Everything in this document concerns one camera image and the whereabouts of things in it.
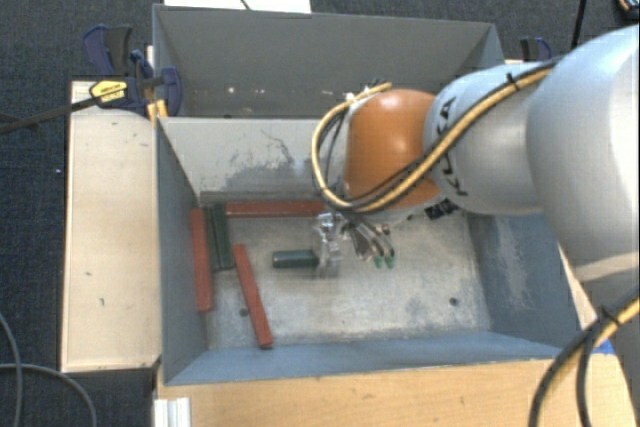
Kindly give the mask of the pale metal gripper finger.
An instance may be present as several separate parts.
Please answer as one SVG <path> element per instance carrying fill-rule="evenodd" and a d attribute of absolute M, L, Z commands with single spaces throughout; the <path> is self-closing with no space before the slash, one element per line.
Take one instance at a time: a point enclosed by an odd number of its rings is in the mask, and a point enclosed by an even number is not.
<path fill-rule="evenodd" d="M 343 253 L 337 239 L 337 230 L 333 222 L 328 222 L 324 227 L 325 231 L 325 270 L 326 277 L 337 277 L 343 261 Z"/>
<path fill-rule="evenodd" d="M 330 213 L 320 214 L 314 221 L 313 230 L 317 238 L 315 249 L 318 256 L 318 268 L 325 268 L 330 257 L 332 215 Z"/>

